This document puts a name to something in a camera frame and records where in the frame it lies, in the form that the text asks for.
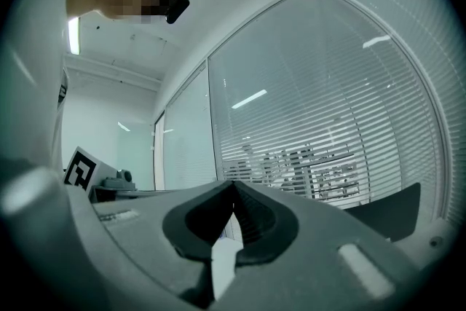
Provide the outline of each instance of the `ceiling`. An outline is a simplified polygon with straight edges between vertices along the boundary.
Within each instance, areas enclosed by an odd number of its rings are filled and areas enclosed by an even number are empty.
[[[81,17],[79,56],[66,57],[69,68],[122,79],[158,91],[167,70],[181,50],[203,30],[203,20],[224,0],[190,0],[175,24],[162,17],[150,23],[109,20],[96,12]]]

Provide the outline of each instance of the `person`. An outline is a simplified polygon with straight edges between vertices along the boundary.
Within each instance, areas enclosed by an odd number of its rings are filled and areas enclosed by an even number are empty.
[[[58,98],[68,21],[163,15],[171,0],[14,0],[0,36],[0,159],[63,174]]]

